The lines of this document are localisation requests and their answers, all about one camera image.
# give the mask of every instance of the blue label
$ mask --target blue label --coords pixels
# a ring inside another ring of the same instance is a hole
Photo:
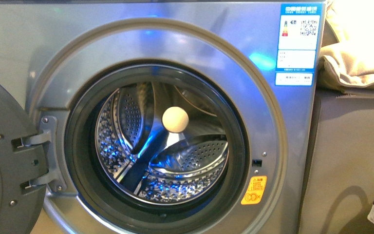
[[[323,5],[281,5],[276,85],[313,84]]]

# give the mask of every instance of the hinge bracket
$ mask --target hinge bracket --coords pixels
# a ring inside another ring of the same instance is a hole
[[[22,139],[24,146],[42,145],[48,158],[48,173],[29,181],[31,186],[48,184],[51,192],[62,192],[67,185],[59,169],[59,162],[56,156],[56,128],[58,120],[54,116],[44,116],[39,124],[41,134],[25,137]]]

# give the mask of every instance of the stainless steel drum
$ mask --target stainless steel drum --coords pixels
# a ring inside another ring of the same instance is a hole
[[[181,95],[176,86],[136,83],[118,88],[98,115],[95,140],[101,166],[118,188],[143,202],[193,200],[209,190],[225,168],[228,143],[217,117],[199,111]],[[211,100],[203,102],[211,105]],[[171,110],[173,103],[183,107],[178,108],[186,119],[177,112],[163,119],[162,110]],[[165,121],[184,121],[186,128],[174,133]]]

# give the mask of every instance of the open door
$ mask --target open door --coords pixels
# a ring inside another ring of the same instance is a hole
[[[42,209],[46,186],[29,181],[47,173],[38,134],[17,101],[0,86],[0,233],[29,233]]]

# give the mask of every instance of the washing machine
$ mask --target washing machine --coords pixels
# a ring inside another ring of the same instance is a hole
[[[295,233],[324,12],[0,0],[0,233]]]

